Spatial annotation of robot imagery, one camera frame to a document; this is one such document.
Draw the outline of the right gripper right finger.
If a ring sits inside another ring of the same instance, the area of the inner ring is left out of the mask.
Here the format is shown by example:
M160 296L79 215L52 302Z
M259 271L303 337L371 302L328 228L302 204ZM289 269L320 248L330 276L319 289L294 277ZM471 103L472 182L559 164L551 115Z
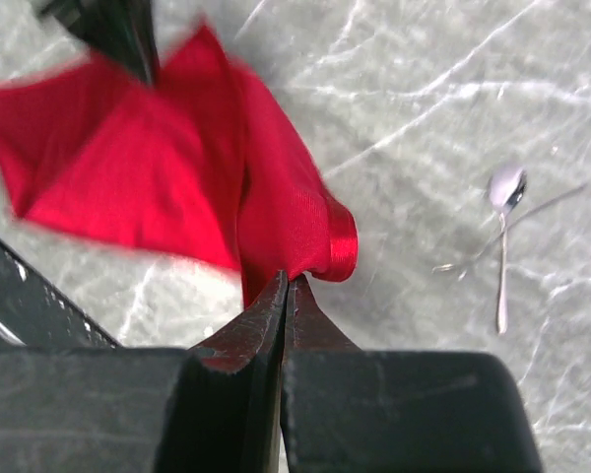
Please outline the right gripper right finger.
M374 351L320 309L286 305L282 431L293 472L540 472L505 364L480 352Z

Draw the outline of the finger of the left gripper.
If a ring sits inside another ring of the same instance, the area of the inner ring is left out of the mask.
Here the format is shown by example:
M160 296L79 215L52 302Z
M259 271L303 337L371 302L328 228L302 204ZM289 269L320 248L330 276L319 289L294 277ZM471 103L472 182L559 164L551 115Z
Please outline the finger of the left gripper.
M36 7L72 36L122 66L145 84L159 72L151 0L51 0Z

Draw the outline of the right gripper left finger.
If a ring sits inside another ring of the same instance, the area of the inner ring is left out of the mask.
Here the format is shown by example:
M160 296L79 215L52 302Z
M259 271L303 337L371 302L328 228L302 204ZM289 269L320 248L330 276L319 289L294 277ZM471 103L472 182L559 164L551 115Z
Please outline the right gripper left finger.
M158 472L275 472L289 278L189 349L166 406Z

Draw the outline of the red cloth napkin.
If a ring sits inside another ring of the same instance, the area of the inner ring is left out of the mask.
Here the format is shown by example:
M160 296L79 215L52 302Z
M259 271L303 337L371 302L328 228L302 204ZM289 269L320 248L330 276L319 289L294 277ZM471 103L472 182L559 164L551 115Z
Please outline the red cloth napkin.
M246 303L279 271L342 282L358 262L353 215L203 22L153 86L99 53L0 83L0 171L19 219L237 271Z

